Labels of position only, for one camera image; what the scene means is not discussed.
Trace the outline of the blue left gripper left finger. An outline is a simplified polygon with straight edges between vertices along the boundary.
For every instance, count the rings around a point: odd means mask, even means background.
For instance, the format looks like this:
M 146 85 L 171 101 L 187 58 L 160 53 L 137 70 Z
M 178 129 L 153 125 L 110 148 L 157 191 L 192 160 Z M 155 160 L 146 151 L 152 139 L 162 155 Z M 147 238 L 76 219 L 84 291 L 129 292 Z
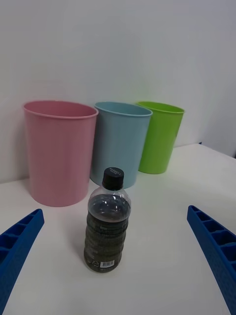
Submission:
M 36 209 L 0 235 L 0 314 L 43 225 L 43 212 Z

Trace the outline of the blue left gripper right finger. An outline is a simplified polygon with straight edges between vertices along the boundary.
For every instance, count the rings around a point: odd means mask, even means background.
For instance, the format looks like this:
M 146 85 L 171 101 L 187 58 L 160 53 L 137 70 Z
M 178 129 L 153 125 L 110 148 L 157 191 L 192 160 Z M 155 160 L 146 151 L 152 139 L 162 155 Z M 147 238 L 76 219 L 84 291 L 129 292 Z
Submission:
M 236 236 L 197 207 L 187 221 L 205 255 L 230 314 L 236 313 Z

